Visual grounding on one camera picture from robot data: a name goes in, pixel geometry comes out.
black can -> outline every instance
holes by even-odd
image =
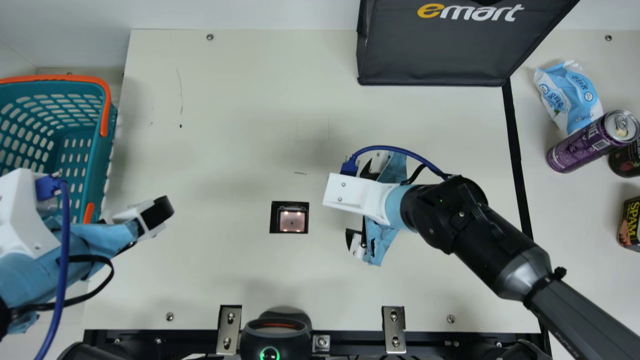
[[[609,167],[621,177],[640,176],[640,140],[610,153]]]

blue cable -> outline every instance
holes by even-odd
[[[431,170],[432,173],[436,174],[437,176],[440,176],[442,179],[446,180],[448,178],[448,175],[442,172],[442,170],[440,170],[437,166],[432,164],[429,160],[416,154],[415,152],[403,149],[401,147],[388,146],[388,145],[367,146],[363,149],[356,151],[353,155],[351,155],[350,159],[342,165],[342,170],[340,171],[340,173],[344,175],[356,176],[358,172],[358,167],[356,166],[356,160],[358,159],[358,157],[364,154],[365,152],[375,151],[375,150],[393,151],[393,152],[398,152],[400,154],[407,155],[423,163],[425,166],[428,167],[429,170]]]
[[[67,272],[69,268],[69,234],[71,228],[71,216],[69,209],[69,190],[66,181],[59,181],[58,186],[62,192],[62,237],[60,245],[60,274],[58,275],[58,288],[56,289],[56,304],[53,309],[53,319],[49,325],[47,337],[44,339],[40,351],[35,360],[44,360],[47,355],[53,338],[56,337],[60,319],[62,318],[62,309],[65,303],[65,293],[67,292]]]

orange basket handle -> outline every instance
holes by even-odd
[[[107,137],[109,132],[109,107],[111,106],[111,90],[106,81],[95,76],[84,75],[28,75],[28,76],[14,76],[13,78],[0,79],[0,84],[11,83],[27,83],[30,81],[76,81],[78,83],[93,83],[102,87],[104,91],[104,106],[102,107],[102,118],[100,119],[100,136]]]

white tabletop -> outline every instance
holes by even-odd
[[[613,40],[605,41],[611,34]],[[640,333],[640,254],[620,247],[617,226],[624,200],[640,195],[640,178],[611,172],[606,157],[570,174],[547,165],[547,150],[562,139],[532,82],[536,67],[574,59],[593,81],[605,111],[640,114],[640,31],[554,31],[512,76],[522,167],[533,236],[565,281]],[[554,359],[571,357],[554,342]]]
[[[382,143],[473,179],[519,227],[499,88],[360,86],[354,31],[208,32],[131,34],[106,209],[166,194],[175,215],[115,258],[86,328],[215,329],[221,304],[242,304],[243,323],[288,305],[316,329],[380,330],[395,305],[409,331],[538,332],[416,234],[381,268],[357,261],[344,230],[360,218],[321,205],[344,157]],[[269,234],[272,200],[310,202],[309,234]]]

can lid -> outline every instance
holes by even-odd
[[[615,110],[607,114],[604,127],[617,141],[632,142],[640,136],[640,123],[626,110]]]

